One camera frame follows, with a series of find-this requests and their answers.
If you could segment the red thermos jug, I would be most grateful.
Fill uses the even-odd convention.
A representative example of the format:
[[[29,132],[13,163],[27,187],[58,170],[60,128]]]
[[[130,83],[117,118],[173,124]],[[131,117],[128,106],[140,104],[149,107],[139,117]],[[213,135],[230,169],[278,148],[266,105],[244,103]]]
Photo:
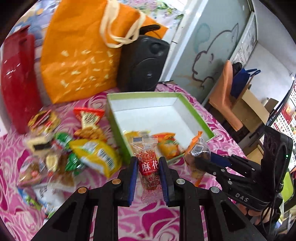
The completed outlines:
[[[6,111],[20,134],[29,131],[28,122],[43,107],[34,69],[35,37],[25,26],[4,41],[1,64],[1,93]]]

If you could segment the clear orange-tipped snack packet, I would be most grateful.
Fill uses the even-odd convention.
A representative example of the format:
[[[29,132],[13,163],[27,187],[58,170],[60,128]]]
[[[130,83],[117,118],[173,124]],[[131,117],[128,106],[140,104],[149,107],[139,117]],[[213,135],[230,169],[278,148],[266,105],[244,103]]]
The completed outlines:
[[[211,159],[210,148],[202,137],[202,134],[203,132],[199,131],[197,135],[192,138],[184,154],[185,163],[187,164],[191,177],[195,179],[194,185],[196,187],[200,185],[204,174],[206,173],[205,171],[198,169],[198,164],[202,159],[208,161]]]

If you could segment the yellow red ring snack packet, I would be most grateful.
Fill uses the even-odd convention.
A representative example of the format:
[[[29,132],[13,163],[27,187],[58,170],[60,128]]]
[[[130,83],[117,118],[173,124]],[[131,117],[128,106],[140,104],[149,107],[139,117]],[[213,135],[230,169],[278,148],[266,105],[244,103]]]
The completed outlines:
[[[28,127],[33,135],[47,135],[53,132],[61,123],[58,114],[52,109],[45,109],[33,116]]]

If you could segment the blue paper bag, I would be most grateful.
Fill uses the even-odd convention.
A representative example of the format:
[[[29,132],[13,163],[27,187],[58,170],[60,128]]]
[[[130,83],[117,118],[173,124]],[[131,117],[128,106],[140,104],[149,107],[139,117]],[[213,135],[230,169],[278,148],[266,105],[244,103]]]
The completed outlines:
[[[258,69],[245,70],[242,68],[233,78],[230,95],[234,98],[238,98],[250,77],[254,77],[260,72],[261,70]]]

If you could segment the clear cake sandwich packet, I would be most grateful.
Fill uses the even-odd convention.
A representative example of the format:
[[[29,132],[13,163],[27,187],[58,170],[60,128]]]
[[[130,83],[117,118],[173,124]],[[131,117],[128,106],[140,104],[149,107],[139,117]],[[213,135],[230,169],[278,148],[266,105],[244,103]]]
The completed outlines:
[[[34,155],[46,154],[52,148],[53,135],[39,135],[25,138],[26,147]]]

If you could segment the clear brown pastry packet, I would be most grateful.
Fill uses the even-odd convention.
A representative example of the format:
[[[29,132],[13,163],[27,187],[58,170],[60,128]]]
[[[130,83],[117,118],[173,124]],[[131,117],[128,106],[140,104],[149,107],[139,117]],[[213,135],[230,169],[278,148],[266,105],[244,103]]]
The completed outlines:
[[[26,159],[18,175],[18,187],[27,187],[40,184],[47,175],[46,165],[42,160],[35,157]]]

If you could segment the blue green candy packet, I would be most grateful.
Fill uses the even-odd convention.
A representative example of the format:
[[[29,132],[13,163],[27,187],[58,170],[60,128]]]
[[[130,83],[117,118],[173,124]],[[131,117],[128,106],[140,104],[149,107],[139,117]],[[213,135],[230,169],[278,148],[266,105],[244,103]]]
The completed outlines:
[[[38,211],[41,210],[42,206],[39,204],[36,194],[30,187],[18,187],[17,190],[25,204]]]

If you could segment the white cartoon snack bag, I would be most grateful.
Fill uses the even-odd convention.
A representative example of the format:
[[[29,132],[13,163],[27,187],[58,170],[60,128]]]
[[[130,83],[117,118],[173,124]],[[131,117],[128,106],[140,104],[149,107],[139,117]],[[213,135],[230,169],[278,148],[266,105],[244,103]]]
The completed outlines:
[[[49,219],[66,201],[63,191],[55,189],[47,184],[33,187],[37,201],[42,206],[45,218]]]

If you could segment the green candy wrapper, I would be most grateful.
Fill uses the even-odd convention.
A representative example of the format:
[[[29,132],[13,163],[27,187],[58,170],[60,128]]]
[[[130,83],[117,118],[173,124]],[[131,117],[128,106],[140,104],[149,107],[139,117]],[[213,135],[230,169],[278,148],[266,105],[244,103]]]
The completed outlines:
[[[72,136],[66,132],[57,132],[54,135],[55,147],[61,150],[62,154],[66,157],[65,171],[73,172],[77,176],[85,169],[85,165],[70,148],[70,142],[73,140]]]

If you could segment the red triangle chip packet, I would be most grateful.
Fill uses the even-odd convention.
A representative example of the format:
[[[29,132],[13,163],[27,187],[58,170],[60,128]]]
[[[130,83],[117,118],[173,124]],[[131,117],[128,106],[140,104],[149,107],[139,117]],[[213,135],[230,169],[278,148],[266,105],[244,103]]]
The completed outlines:
[[[103,109],[74,108],[73,112],[76,118],[81,121],[81,128],[74,132],[75,137],[107,142],[103,130],[98,125],[105,114]]]

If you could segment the black speaker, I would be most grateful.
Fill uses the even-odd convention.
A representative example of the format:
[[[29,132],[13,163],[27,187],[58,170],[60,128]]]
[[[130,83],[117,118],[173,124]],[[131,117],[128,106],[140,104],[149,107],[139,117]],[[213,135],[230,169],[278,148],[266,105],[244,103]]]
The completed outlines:
[[[169,53],[170,44],[148,36],[161,28],[158,24],[140,28],[139,37],[121,48],[116,83],[122,92],[155,91]]]

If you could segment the yellow snack bag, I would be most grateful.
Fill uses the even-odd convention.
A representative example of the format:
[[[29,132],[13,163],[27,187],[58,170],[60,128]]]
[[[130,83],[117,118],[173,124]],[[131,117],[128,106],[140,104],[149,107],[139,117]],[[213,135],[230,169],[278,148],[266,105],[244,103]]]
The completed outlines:
[[[122,162],[117,151],[104,141],[77,139],[70,141],[69,147],[83,164],[106,178],[110,178],[121,168]]]

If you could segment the green white cardboard box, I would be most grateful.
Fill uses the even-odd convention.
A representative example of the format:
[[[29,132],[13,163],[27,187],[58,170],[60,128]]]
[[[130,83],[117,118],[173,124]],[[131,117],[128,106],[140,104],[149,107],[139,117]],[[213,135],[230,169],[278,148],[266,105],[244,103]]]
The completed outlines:
[[[123,92],[107,95],[105,115],[111,126],[124,165],[130,163],[133,151],[124,131],[175,133],[186,148],[201,131],[205,141],[215,137],[205,120],[182,93]]]

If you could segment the clear red mahua snack packet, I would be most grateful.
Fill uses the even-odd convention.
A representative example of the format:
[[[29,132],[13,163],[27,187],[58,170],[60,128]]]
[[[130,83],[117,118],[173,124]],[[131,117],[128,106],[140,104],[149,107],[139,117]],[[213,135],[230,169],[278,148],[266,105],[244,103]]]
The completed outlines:
[[[142,203],[151,204],[161,199],[157,138],[134,137],[129,141],[137,158],[140,181],[143,188]]]

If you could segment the tan cardboard box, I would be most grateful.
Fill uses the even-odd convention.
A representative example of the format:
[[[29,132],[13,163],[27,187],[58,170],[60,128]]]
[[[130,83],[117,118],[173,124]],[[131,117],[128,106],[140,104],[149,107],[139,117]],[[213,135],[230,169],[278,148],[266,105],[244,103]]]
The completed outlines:
[[[278,101],[272,98],[267,98],[266,103],[262,104],[249,89],[246,89],[234,103],[232,112],[250,133],[254,133],[261,125],[267,123],[277,104]]]

